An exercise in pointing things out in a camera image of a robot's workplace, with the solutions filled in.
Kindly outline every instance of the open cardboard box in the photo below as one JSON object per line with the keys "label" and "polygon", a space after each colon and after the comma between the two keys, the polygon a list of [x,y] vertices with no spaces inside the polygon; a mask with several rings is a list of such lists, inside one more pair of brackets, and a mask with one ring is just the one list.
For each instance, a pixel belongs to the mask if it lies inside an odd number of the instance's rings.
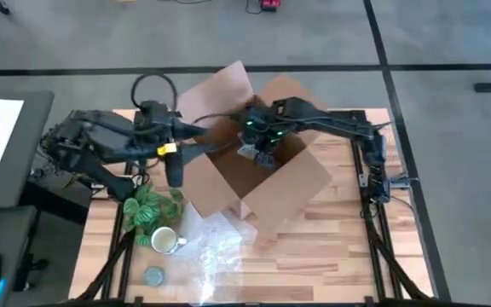
{"label": "open cardboard box", "polygon": [[[271,104],[293,96],[320,107],[297,81],[286,76],[270,81],[254,97],[246,70],[237,62],[181,95],[179,110],[190,123],[206,114],[239,110],[252,99]],[[317,132],[286,136],[274,151],[276,167],[269,169],[237,154],[241,146],[238,123],[217,118],[197,125],[209,128],[210,134],[196,142],[234,144],[203,154],[185,166],[183,191],[202,217],[230,207],[240,218],[254,212],[261,228],[272,229],[297,214],[331,180],[308,150]]]}

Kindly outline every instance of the ceramic cup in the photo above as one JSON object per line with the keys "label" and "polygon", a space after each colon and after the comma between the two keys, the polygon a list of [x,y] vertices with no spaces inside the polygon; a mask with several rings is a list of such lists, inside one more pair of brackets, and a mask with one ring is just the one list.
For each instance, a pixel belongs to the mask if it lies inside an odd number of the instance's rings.
{"label": "ceramic cup", "polygon": [[185,244],[187,244],[187,239],[180,238],[170,227],[160,227],[154,230],[151,236],[151,246],[154,251],[163,254],[172,254]]}

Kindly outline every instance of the wooden tabletop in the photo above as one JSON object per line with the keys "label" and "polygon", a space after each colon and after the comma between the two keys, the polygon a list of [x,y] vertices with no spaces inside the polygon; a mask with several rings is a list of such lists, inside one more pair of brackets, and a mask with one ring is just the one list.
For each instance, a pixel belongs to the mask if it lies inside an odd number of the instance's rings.
{"label": "wooden tabletop", "polygon": [[[390,121],[386,109],[365,111],[374,124]],[[118,113],[133,116],[130,110]],[[395,138],[390,127],[382,132],[388,138],[386,170],[394,176],[401,172]],[[187,213],[182,221],[185,227],[177,231],[189,239],[189,244],[176,254],[159,255],[150,248],[135,246],[126,301],[132,302],[136,296],[143,296],[148,303],[343,303],[362,302],[365,296],[376,298],[350,142],[321,134],[309,150],[332,174],[332,182],[276,234],[257,237],[254,216],[240,221],[231,211],[224,211],[202,221],[194,212]],[[111,165],[111,170],[122,174],[124,166]],[[150,174],[156,189],[168,189],[162,164]],[[407,192],[394,191],[393,195],[410,201]],[[70,298],[89,285],[107,260],[116,209],[109,200],[91,203]],[[392,200],[386,212],[397,260],[419,288],[431,295],[412,209]],[[197,228],[187,227],[190,224]],[[142,281],[145,269],[154,265],[166,271],[163,286],[148,287]],[[382,265],[390,296],[383,260]],[[116,295],[119,272],[120,264],[115,270],[112,296]]]}

